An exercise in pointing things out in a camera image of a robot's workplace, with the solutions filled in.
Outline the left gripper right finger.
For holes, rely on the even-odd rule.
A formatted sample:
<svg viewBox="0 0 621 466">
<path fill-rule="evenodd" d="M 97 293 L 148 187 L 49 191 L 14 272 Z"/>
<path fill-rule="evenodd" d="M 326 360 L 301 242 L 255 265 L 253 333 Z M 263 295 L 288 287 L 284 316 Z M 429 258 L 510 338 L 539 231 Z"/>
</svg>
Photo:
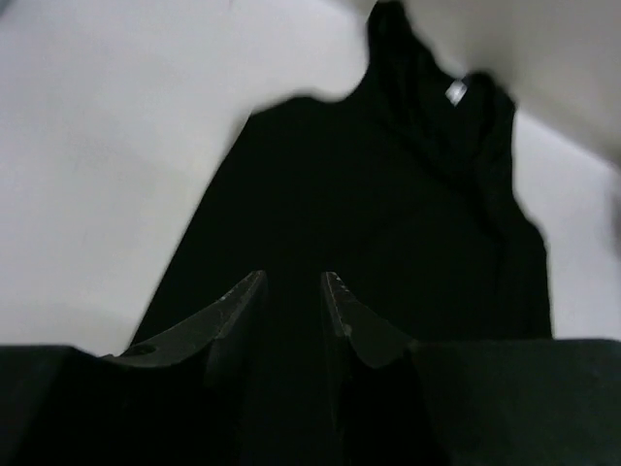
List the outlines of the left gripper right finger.
<svg viewBox="0 0 621 466">
<path fill-rule="evenodd" d="M 331 415 L 346 465 L 434 465 L 437 441 L 411 362 L 412 337 L 320 278 Z"/>
</svg>

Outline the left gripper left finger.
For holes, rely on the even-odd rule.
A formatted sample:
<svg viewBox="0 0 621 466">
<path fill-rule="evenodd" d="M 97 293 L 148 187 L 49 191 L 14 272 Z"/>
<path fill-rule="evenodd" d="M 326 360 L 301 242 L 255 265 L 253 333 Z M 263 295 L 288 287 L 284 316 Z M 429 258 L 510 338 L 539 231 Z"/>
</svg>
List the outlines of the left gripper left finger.
<svg viewBox="0 0 621 466">
<path fill-rule="evenodd" d="M 118 356 L 75 353 L 75 465 L 235 465 L 263 271 Z"/>
</svg>

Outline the black tank top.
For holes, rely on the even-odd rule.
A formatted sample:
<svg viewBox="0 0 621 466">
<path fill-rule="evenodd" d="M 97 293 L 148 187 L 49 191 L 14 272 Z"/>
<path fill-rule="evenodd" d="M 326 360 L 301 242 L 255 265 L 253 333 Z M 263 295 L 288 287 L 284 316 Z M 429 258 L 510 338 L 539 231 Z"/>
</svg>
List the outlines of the black tank top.
<svg viewBox="0 0 621 466">
<path fill-rule="evenodd" d="M 253 270 L 271 334 L 318 332 L 337 274 L 416 339 L 548 339 L 547 253 L 513 188 L 515 105 L 487 73 L 454 79 L 404 7 L 376 4 L 369 63 L 344 99 L 297 96 L 252 115 L 224 157 L 136 340 Z"/>
</svg>

